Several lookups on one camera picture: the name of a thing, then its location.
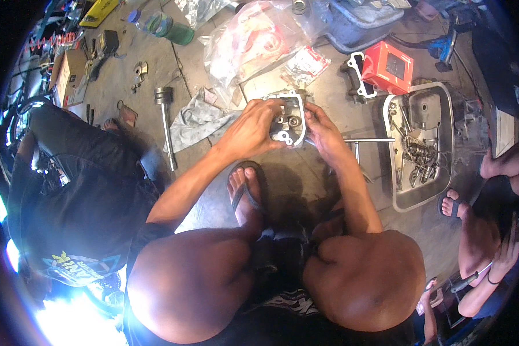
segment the concrete floor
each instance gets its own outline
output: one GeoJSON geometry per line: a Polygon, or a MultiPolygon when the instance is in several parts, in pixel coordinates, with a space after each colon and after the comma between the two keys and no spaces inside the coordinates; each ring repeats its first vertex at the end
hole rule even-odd
{"type": "MultiPolygon", "coordinates": [[[[162,9],[175,20],[183,23],[185,21],[173,1],[152,0],[146,8],[162,9]]],[[[209,150],[215,140],[207,138],[178,152],[176,160],[179,169],[170,177],[165,164],[166,155],[160,150],[164,144],[163,125],[160,107],[154,105],[153,89],[165,86],[173,79],[174,73],[179,70],[182,72],[182,78],[169,83],[175,89],[175,101],[170,112],[173,120],[179,109],[187,105],[202,86],[211,87],[204,69],[204,47],[197,38],[208,35],[216,26],[231,18],[232,13],[228,9],[222,10],[198,29],[189,45],[178,46],[138,31],[133,24],[120,21],[119,18],[126,16],[129,11],[127,7],[118,7],[104,20],[99,29],[87,31],[87,40],[96,37],[104,29],[117,31],[117,52],[119,55],[127,56],[123,59],[110,58],[102,67],[98,80],[88,86],[84,103],[73,107],[72,110],[82,117],[85,104],[90,104],[96,110],[95,123],[102,123],[107,118],[117,116],[117,101],[123,100],[125,105],[139,114],[136,128],[131,133],[144,144],[147,151],[146,161],[150,166],[154,166],[152,171],[158,172],[158,176],[163,178],[173,179],[191,167],[209,150]],[[149,71],[134,95],[130,91],[133,85],[132,71],[133,66],[139,61],[146,61],[149,71]]],[[[411,11],[392,31],[398,33],[402,39],[418,42],[444,34],[446,27],[443,19],[426,23],[411,11]]],[[[476,98],[474,87],[463,67],[458,64],[457,58],[452,60],[452,72],[438,73],[435,68],[437,61],[430,57],[427,51],[394,45],[415,59],[414,79],[423,77],[446,81],[468,98],[476,98]]],[[[384,131],[382,117],[373,109],[373,103],[355,104],[346,97],[350,88],[349,82],[338,73],[338,67],[343,61],[348,60],[349,56],[337,52],[323,40],[316,46],[319,52],[332,59],[332,64],[307,88],[313,94],[313,101],[324,108],[343,135],[358,138],[380,136],[381,131],[384,131]]],[[[479,92],[487,108],[491,99],[471,51],[470,33],[458,37],[456,49],[477,80],[479,92]]],[[[243,109],[247,100],[282,89],[291,88],[279,78],[277,68],[242,83],[242,95],[238,97],[238,105],[232,105],[232,108],[243,109]]],[[[385,155],[388,157],[388,147],[385,145],[361,145],[361,165],[374,181],[368,188],[383,225],[386,229],[396,229],[414,238],[424,254],[427,278],[438,276],[440,283],[443,283],[457,271],[460,221],[439,215],[436,200],[407,213],[394,211],[390,189],[390,163],[380,160],[380,157],[385,155]]],[[[270,216],[274,220],[297,218],[302,211],[309,212],[309,218],[316,220],[330,209],[337,198],[335,179],[328,175],[328,167],[317,150],[309,144],[300,149],[273,151],[252,159],[262,164],[266,173],[269,183],[268,210],[271,211],[270,216]]],[[[480,156],[473,157],[469,153],[463,153],[458,155],[454,165],[455,173],[451,186],[456,187],[462,197],[471,202],[482,185],[482,179],[477,175],[479,162],[480,156]]],[[[200,227],[236,226],[226,192],[229,169],[230,167],[210,184],[179,231],[200,227]]]]}

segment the black t-shirt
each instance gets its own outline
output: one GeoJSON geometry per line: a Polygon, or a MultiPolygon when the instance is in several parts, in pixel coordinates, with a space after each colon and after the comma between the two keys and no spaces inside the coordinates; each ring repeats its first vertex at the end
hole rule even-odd
{"type": "Polygon", "coordinates": [[[86,286],[121,269],[155,198],[136,179],[91,165],[46,195],[43,181],[16,158],[8,227],[29,266],[70,286],[86,286]]]}
{"type": "MultiPolygon", "coordinates": [[[[169,234],[170,231],[160,225],[145,224],[142,227],[137,236],[140,240],[133,242],[131,247],[127,277],[136,256],[147,242],[169,234]]],[[[123,314],[123,331],[129,346],[176,345],[159,338],[138,321],[127,294],[123,314]]],[[[227,328],[213,338],[193,345],[413,345],[412,317],[378,333],[342,328],[319,312],[299,282],[277,272],[269,276],[267,283],[255,287],[227,328]]]]}

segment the screwdriver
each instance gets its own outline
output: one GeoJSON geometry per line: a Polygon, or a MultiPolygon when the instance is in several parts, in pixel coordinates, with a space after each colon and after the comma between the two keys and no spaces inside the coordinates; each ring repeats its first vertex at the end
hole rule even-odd
{"type": "Polygon", "coordinates": [[[480,272],[476,271],[473,275],[467,277],[466,279],[463,279],[461,280],[460,282],[458,282],[457,284],[455,284],[454,286],[452,286],[452,289],[450,290],[453,294],[455,294],[457,291],[460,291],[461,289],[464,289],[465,287],[467,287],[468,284],[472,283],[473,281],[475,281],[476,279],[479,278],[479,275],[487,270],[490,266],[492,265],[492,262],[488,263],[488,266],[484,267],[483,270],[481,270],[480,272]]]}

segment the man's left hand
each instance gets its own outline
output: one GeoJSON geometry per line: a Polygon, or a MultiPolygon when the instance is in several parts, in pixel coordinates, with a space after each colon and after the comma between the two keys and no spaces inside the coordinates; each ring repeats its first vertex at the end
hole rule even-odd
{"type": "Polygon", "coordinates": [[[249,101],[215,147],[232,161],[285,148],[284,142],[273,141],[269,137],[273,118],[282,114],[281,106],[284,106],[281,99],[249,101]]]}

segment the hand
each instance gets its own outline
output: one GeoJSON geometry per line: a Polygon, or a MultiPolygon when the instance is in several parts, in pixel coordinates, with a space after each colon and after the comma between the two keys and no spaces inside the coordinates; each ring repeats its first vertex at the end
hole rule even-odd
{"type": "Polygon", "coordinates": [[[215,147],[231,161],[285,148],[284,142],[272,141],[269,137],[271,122],[276,115],[282,114],[281,106],[284,106],[281,99],[249,101],[215,147]]]}
{"type": "Polygon", "coordinates": [[[323,109],[311,102],[306,102],[305,108],[305,123],[309,128],[308,138],[315,143],[325,162],[336,168],[335,166],[339,162],[353,157],[351,150],[342,139],[339,129],[323,109]]]}
{"type": "Polygon", "coordinates": [[[519,227],[517,218],[514,215],[509,238],[504,239],[498,248],[498,251],[496,251],[492,261],[492,266],[488,272],[488,279],[491,282],[500,282],[504,278],[505,274],[507,274],[507,272],[512,269],[513,265],[515,265],[515,262],[517,262],[517,258],[519,257],[519,239],[517,239],[518,231],[519,227]]]}

